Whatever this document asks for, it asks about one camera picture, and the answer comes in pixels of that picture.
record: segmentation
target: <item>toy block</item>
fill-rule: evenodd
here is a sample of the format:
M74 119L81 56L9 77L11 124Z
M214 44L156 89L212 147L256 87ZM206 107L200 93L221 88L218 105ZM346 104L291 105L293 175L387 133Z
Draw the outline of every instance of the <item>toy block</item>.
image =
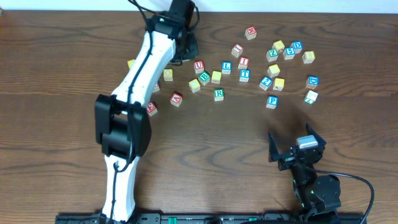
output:
M276 78L273 90L282 91L284 86L285 86L285 80L283 78Z
M156 85L155 85L155 88L154 88L153 93L154 93L154 92L157 92L157 91L160 91L159 82L156 82Z
M278 106L278 97L268 96L266 108L275 109Z
M272 45L272 49L275 49L279 54L284 51L285 45L281 40L278 40Z
M306 87L310 89L315 89L319 84L319 78L314 76L309 76L307 79Z
M170 99L171 104L173 104L176 107L179 107L182 102L182 96L174 93Z
M304 52L303 62L312 63L315 60L315 54L313 52Z
M249 27L246 29L246 32L244 33L244 35L246 36L246 38L248 40L254 39L254 38L256 38L257 30L254 27Z
M173 81L173 70L163 69L163 77L165 81Z
M205 71L205 64L203 61L197 61L193 64L193 68L195 69L196 74L200 74Z
M314 91L310 90L305 95L304 102L313 104L315 102L315 100L317 100L317 97L318 97L318 93L315 93Z
M267 72L268 72L269 78L274 78L279 75L279 72L280 72L279 66L276 64L271 65L270 67L268 67Z
M303 45L301 44L301 41L295 41L293 42L290 47L293 47L294 49L294 53L298 54L301 52L301 50L303 49Z
M203 72L199 75L198 79L202 85L206 85L210 82L210 75L207 72Z
M156 108L155 104L153 104L152 102L148 103L147 112L148 112L149 116L153 116L154 114L156 114L157 108Z
M248 58L241 57L241 59L239 59L238 69L248 69L248 65L249 65Z
M248 82L250 78L250 70L241 70L239 82Z
M195 93L200 90L200 83L197 79L194 79L189 82L189 88L191 89L192 93Z
M132 68L132 66L134 65L134 62L136 62L136 59L132 59L132 60L127 62L127 65L129 66L129 69Z
M293 59L295 54L296 53L294 53L293 47L286 47L284 50L284 59L285 60Z
M221 72L213 71L213 75L211 76L211 82L220 84L221 81Z
M276 51L275 49L267 51L267 61L273 62L273 61L277 60L278 55L279 55L278 51Z
M221 73L225 75L231 74L232 71L232 63L231 62L223 62L223 67L221 68Z
M221 100L224 100L224 90L223 89L214 90L214 101L221 101Z
M264 77L264 78L261 80L261 82L260 82L260 87L261 87L263 90L267 90L267 89L271 86L271 83L272 83L272 79L270 79L270 78L268 78L268 77Z
M240 46L239 44L236 44L236 45L232 48L232 55L234 55L236 58L238 58L239 56L241 56L242 53L243 53L243 47Z

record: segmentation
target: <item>white wall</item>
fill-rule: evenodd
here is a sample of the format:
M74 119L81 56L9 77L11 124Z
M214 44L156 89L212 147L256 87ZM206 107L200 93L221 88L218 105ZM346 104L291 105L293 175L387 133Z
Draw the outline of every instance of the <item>white wall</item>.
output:
M137 0L155 11L171 0ZM352 12L398 13L398 0L193 0L200 11L213 12ZM0 0L7 9L131 11L127 0Z

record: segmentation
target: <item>wooden table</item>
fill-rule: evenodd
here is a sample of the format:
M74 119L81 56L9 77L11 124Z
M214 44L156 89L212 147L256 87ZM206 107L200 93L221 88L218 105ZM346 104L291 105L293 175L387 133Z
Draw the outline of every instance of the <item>wooden table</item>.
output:
M258 35L246 40L244 30ZM316 168L368 179L376 190L370 223L397 223L398 16L369 14L203 13L198 59L206 70L233 63L221 84L193 94L192 62L160 82L152 100L152 141L136 179L138 206L177 212L263 212L299 208L289 171L268 163L267 132L286 151L305 123L326 141ZM95 142L93 104L127 74L142 44L138 12L6 11L0 17L0 222L53 223L59 213L102 208L106 168ZM301 40L301 54L277 63L283 91L259 88L266 50ZM238 78L234 44L250 58ZM320 77L314 105L303 102L309 75ZM225 99L214 102L213 90ZM182 105L170 104L174 91ZM266 98L279 97L275 110ZM369 189L341 178L342 212L364 212Z

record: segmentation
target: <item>yellow letter cube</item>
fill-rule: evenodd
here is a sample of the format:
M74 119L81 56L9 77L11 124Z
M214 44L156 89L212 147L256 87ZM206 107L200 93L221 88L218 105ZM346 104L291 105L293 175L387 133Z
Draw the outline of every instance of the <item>yellow letter cube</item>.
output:
M315 54L313 52L304 52L303 62L312 63L315 60Z
M134 62L136 62L136 59L132 59L132 60L127 62L127 64L129 65L129 69L132 68L132 65L134 65Z
M173 81L173 70L163 69L163 77L165 81Z
M273 90L282 91L284 86L285 86L285 80L283 78L276 78Z
M200 90L200 83L197 79L194 79L189 82L189 88L191 89L192 93L197 92Z
M221 81L221 72L213 71L213 75L211 76L211 82L220 84Z
M274 78L276 76L279 75L279 66L278 65L271 65L270 67L268 67L268 75L270 78Z
M274 45L272 46L272 49L275 49L279 54L284 51L285 45L281 40L278 40L277 42L274 43Z

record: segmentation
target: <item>brown wooden surface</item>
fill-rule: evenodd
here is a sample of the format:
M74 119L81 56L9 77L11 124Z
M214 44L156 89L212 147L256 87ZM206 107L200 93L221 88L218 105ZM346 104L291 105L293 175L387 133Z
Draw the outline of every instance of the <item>brown wooden surface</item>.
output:
M258 35L246 40L244 29ZM152 100L152 142L139 164L138 206L163 212L263 212L299 207L289 171L268 163L267 132L280 149L305 134L327 141L316 168L368 179L376 190L370 223L397 223L398 16L364 14L203 13L198 59L206 70L233 63L220 85L195 94L193 64L174 67ZM6 11L0 17L0 223L53 223L63 212L94 212L104 203L106 168L95 142L93 103L110 94L141 47L137 12ZM282 92L258 85L276 40L301 40L301 54L277 63ZM235 43L250 58L249 83L238 80ZM314 105L303 102L308 75L320 77ZM222 87L225 99L214 102ZM179 108L172 92L183 94ZM268 94L279 97L266 109ZM341 178L342 212L364 212L369 189Z

